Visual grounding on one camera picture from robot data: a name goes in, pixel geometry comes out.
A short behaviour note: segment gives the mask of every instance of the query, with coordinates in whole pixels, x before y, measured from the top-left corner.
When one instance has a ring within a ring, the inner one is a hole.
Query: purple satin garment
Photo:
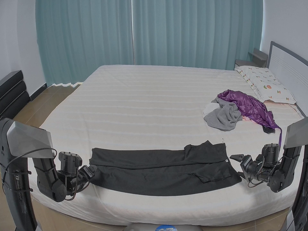
[[[279,145],[281,147],[282,129],[275,123],[273,113],[268,111],[265,104],[241,91],[226,90],[217,95],[222,100],[236,103],[243,116],[247,116],[256,123],[268,128],[279,128]]]

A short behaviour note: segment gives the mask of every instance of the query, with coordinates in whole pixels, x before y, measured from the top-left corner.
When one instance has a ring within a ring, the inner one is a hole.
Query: wall
[[[46,83],[37,45],[35,0],[0,0],[0,79],[22,70],[29,95]]]
[[[308,60],[308,0],[263,1],[261,51],[275,41]]]

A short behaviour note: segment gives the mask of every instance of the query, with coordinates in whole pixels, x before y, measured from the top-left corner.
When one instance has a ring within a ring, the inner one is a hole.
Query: white headboard
[[[269,51],[267,68],[291,91],[301,113],[308,116],[308,61],[274,41]]]

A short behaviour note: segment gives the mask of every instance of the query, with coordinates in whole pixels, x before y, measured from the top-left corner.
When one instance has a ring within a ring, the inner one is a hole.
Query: gray towel
[[[241,112],[235,103],[216,97],[212,103],[219,103],[220,108],[213,110],[204,117],[206,123],[213,128],[230,131],[235,129],[237,121],[242,120]]]

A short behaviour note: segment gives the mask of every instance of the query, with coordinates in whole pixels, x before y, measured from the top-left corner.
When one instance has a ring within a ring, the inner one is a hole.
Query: curtain fold
[[[36,28],[47,85],[134,64],[131,0],[36,0]]]
[[[234,69],[260,48],[263,0],[133,0],[135,63]]]

